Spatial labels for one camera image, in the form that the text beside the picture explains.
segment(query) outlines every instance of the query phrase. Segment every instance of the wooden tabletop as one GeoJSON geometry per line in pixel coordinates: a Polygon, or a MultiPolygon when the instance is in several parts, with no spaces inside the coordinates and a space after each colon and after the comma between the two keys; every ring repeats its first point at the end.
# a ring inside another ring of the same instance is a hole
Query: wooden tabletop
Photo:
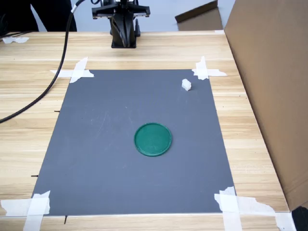
{"type": "MultiPolygon", "coordinates": [[[[0,42],[0,117],[21,109],[49,85],[62,55],[64,33],[31,33],[23,44],[0,42]]],[[[108,33],[70,33],[63,70],[88,57],[86,69],[194,69],[204,56],[238,196],[276,212],[288,207],[239,76],[227,38],[214,31],[143,33],[136,49],[111,49],[108,33]]],[[[0,124],[0,200],[30,198],[68,78],[21,115],[0,124]]],[[[5,211],[0,208],[0,215],[5,211]]],[[[222,214],[44,217],[41,230],[224,230],[222,214]]],[[[0,218],[0,230],[22,230],[25,218],[0,218]]],[[[243,230],[277,231],[274,217],[241,215],[243,230]]]]}

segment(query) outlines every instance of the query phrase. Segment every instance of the small white block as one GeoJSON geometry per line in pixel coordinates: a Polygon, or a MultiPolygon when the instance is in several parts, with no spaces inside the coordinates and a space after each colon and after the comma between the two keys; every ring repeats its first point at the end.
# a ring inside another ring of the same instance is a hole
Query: small white block
{"type": "Polygon", "coordinates": [[[192,83],[190,81],[188,81],[187,79],[183,79],[182,80],[182,87],[189,91],[192,88],[192,83]]]}

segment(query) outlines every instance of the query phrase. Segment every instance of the green lid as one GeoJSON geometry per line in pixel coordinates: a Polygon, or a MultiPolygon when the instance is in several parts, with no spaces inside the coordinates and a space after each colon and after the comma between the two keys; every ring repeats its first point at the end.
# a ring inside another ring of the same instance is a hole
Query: green lid
{"type": "Polygon", "coordinates": [[[135,146],[146,156],[164,154],[169,149],[171,141],[169,129],[157,123],[144,124],[135,133],[135,146]]]}

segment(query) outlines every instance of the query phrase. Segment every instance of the white tape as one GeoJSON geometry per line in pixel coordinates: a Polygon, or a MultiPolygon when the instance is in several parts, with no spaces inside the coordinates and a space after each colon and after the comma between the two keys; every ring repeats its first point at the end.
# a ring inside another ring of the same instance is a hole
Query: white tape
{"type": "Polygon", "coordinates": [[[215,30],[215,33],[216,34],[225,34],[225,31],[224,30],[215,30]]]}
{"type": "Polygon", "coordinates": [[[280,231],[296,231],[292,213],[276,213],[275,219],[280,231]]]}
{"type": "Polygon", "coordinates": [[[296,231],[291,213],[276,213],[272,207],[257,202],[253,197],[235,196],[234,187],[219,191],[219,194],[214,194],[214,198],[222,211],[225,230],[241,231],[240,214],[246,214],[275,217],[281,231],[296,231]]]}
{"type": "MultiPolygon", "coordinates": [[[[197,69],[192,69],[193,75],[197,76],[197,69]]],[[[208,69],[207,70],[208,76],[227,76],[226,73],[219,71],[218,69],[208,69]]]]}
{"type": "Polygon", "coordinates": [[[29,40],[28,37],[5,37],[3,38],[3,42],[5,44],[10,44],[12,42],[17,42],[17,43],[24,43],[24,42],[27,42],[29,40]]]}
{"type": "MultiPolygon", "coordinates": [[[[92,74],[89,70],[85,70],[86,65],[88,62],[88,58],[84,58],[80,60],[76,65],[74,70],[61,70],[58,77],[71,77],[70,83],[75,83],[78,79],[82,77],[94,77],[94,74],[92,74]]],[[[56,70],[50,70],[54,74],[57,73],[56,70]]]]}
{"type": "Polygon", "coordinates": [[[24,231],[40,230],[45,210],[47,207],[50,207],[49,194],[50,191],[42,195],[34,194],[28,210],[24,231]]]}
{"type": "Polygon", "coordinates": [[[222,211],[225,231],[242,231],[241,217],[234,187],[228,187],[224,191],[219,191],[219,194],[214,194],[214,198],[222,211]]]}
{"type": "Polygon", "coordinates": [[[196,72],[198,75],[198,79],[205,80],[208,78],[207,67],[205,64],[205,57],[201,57],[201,61],[196,63],[196,72]]]}
{"type": "MultiPolygon", "coordinates": [[[[50,70],[51,72],[53,72],[54,74],[57,73],[56,70],[50,70]]],[[[74,71],[71,70],[62,70],[60,71],[58,77],[72,77],[74,71]]],[[[82,77],[94,77],[94,74],[92,74],[89,70],[84,70],[84,71],[80,71],[82,77]]]]}
{"type": "Polygon", "coordinates": [[[1,200],[7,217],[26,217],[24,231],[39,231],[44,214],[49,214],[49,194],[34,194],[32,199],[1,200]]]}
{"type": "Polygon", "coordinates": [[[192,69],[193,75],[198,76],[198,79],[205,80],[209,76],[227,76],[226,73],[218,69],[207,69],[205,57],[201,57],[201,61],[196,63],[196,69],[192,69]]]}

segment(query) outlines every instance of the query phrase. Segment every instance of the black wire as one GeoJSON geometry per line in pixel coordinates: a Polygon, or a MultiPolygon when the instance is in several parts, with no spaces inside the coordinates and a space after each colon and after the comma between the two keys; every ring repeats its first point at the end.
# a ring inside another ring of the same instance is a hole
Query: black wire
{"type": "Polygon", "coordinates": [[[97,0],[96,2],[93,2],[93,0],[91,0],[91,3],[94,4],[94,5],[96,5],[96,4],[98,4],[100,1],[101,1],[101,0],[97,0]]]}
{"type": "Polygon", "coordinates": [[[30,107],[32,107],[33,105],[35,105],[38,101],[40,101],[46,94],[47,92],[51,89],[51,87],[53,86],[53,84],[55,83],[59,73],[60,73],[60,70],[62,68],[62,65],[63,65],[63,62],[64,62],[64,58],[65,58],[65,53],[66,53],[66,48],[67,48],[67,41],[68,41],[68,32],[69,32],[69,28],[71,26],[71,22],[72,22],[72,19],[73,19],[73,16],[74,14],[73,13],[70,13],[69,15],[69,18],[68,18],[68,21],[67,21],[67,25],[66,25],[66,32],[65,32],[65,40],[64,40],[64,48],[63,48],[63,53],[62,53],[62,57],[61,57],[61,61],[60,61],[60,64],[59,64],[59,67],[58,67],[58,70],[56,72],[56,74],[54,75],[54,78],[53,80],[51,81],[51,83],[49,84],[49,86],[44,90],[44,92],[38,96],[32,103],[28,104],[26,107],[20,109],[18,112],[15,112],[14,114],[12,115],[9,115],[8,117],[5,117],[3,119],[0,120],[0,124],[9,120],[9,119],[12,119],[14,118],[15,116],[21,114],[22,112],[24,112],[25,110],[29,109],[30,107]]]}
{"type": "Polygon", "coordinates": [[[20,31],[20,32],[12,33],[12,34],[5,34],[5,35],[0,36],[0,39],[10,37],[10,36],[20,36],[20,35],[28,34],[28,33],[31,33],[31,32],[37,32],[37,31],[29,30],[29,31],[23,31],[23,32],[20,31]]]}

